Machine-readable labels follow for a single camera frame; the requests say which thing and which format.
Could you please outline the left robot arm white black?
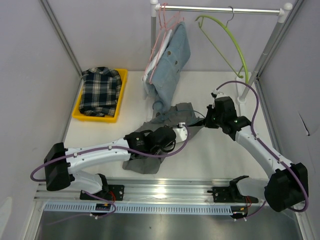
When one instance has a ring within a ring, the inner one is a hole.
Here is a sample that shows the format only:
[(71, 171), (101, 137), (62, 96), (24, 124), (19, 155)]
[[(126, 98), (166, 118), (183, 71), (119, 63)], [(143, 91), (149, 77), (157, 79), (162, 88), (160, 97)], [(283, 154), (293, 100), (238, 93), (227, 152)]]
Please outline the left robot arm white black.
[(113, 162), (160, 163), (174, 150), (177, 137), (175, 128), (161, 126), (92, 147), (65, 148), (63, 142), (56, 143), (43, 161), (46, 189), (55, 192), (72, 187), (103, 200), (109, 193), (106, 177), (101, 173), (87, 173), (86, 168)]

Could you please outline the light blue denim skirt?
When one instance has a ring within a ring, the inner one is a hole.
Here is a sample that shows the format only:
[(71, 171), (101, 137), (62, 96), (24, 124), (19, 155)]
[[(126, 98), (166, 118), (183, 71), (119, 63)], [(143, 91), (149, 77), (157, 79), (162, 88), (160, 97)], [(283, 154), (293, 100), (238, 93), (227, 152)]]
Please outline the light blue denim skirt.
[(180, 73), (191, 55), (186, 25), (182, 21), (173, 33), (169, 46), (161, 57), (152, 78), (152, 84), (147, 83), (148, 96), (154, 98), (153, 110), (166, 113), (172, 103)]

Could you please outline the blue plastic hanger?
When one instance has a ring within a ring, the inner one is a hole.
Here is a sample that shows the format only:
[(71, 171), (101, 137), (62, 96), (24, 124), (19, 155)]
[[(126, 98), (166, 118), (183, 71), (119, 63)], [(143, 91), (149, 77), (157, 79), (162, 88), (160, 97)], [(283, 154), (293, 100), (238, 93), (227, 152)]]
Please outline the blue plastic hanger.
[(171, 106), (166, 113), (157, 113), (151, 120), (151, 123), (174, 125), (180, 122), (185, 122), (189, 126), (203, 120), (204, 118), (205, 116), (202, 113), (193, 108), (191, 102), (181, 102)]

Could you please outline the pink wire hanger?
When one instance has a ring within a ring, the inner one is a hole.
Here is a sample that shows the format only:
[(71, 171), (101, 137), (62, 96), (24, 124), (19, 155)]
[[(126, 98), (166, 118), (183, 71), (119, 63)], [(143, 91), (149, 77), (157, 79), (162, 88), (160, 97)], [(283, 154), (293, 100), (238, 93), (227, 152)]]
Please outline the pink wire hanger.
[(151, 54), (148, 63), (153, 59), (155, 54), (158, 52), (164, 34), (167, 32), (166, 4), (160, 4), (158, 0), (150, 1), (151, 11)]
[(155, 16), (152, 20), (158, 20), (159, 30), (155, 36), (154, 43), (151, 44), (151, 53), (148, 64), (145, 68), (142, 80), (150, 85), (153, 83), (153, 75), (159, 65), (161, 57), (168, 48), (169, 43), (173, 37), (174, 30), (178, 25), (184, 21), (181, 13), (178, 11), (170, 18), (166, 19), (166, 5), (159, 5), (159, 9), (155, 11)]

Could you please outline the grey garment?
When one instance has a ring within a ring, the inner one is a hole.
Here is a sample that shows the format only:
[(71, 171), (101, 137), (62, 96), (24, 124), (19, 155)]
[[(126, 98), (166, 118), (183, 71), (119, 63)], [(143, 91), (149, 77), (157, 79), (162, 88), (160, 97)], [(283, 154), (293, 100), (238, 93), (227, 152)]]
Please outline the grey garment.
[[(201, 126), (195, 126), (195, 124), (200, 123), (201, 120), (203, 120), (203, 118), (196, 116), (196, 112), (190, 102), (182, 102), (171, 106), (169, 111), (164, 114), (156, 113), (154, 118), (144, 122), (136, 131), (155, 131), (166, 125), (173, 126), (180, 122), (185, 122), (189, 127), (190, 137), (193, 138), (202, 128)], [(163, 151), (160, 151), (159, 154), (163, 157), (153, 158), (139, 156), (137, 159), (125, 161), (122, 164), (122, 169), (143, 175), (156, 174), (167, 155), (167, 153)]]

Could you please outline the white skirt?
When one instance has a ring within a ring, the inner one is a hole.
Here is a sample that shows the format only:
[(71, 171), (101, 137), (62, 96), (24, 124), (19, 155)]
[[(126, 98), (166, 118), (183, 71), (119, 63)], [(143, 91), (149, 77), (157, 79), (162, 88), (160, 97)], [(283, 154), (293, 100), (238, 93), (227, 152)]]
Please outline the white skirt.
[(148, 63), (148, 65), (142, 75), (141, 80), (142, 80), (142, 86), (143, 86), (143, 90), (144, 90), (142, 97), (144, 100), (147, 98), (147, 96), (149, 95), (149, 92), (150, 92), (147, 87), (147, 83), (151, 82), (152, 75), (154, 74), (155, 69), (158, 66), (158, 62), (160, 61), (160, 58), (164, 54), (164, 52), (169, 44), (172, 33), (173, 33), (173, 30), (170, 29), (164, 34), (158, 52), (155, 54), (153, 59)]

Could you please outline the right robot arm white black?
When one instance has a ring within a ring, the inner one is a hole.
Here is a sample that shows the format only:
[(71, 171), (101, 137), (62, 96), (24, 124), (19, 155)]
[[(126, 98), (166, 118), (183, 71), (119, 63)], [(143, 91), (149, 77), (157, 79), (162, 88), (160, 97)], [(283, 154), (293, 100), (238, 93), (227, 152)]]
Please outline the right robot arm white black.
[(238, 116), (229, 96), (213, 95), (207, 106), (204, 126), (222, 129), (259, 163), (268, 180), (240, 176), (233, 179), (228, 196), (239, 202), (246, 196), (264, 200), (276, 212), (290, 209), (305, 212), (309, 207), (308, 170), (302, 163), (293, 163), (265, 144), (255, 132), (254, 124), (245, 116)]

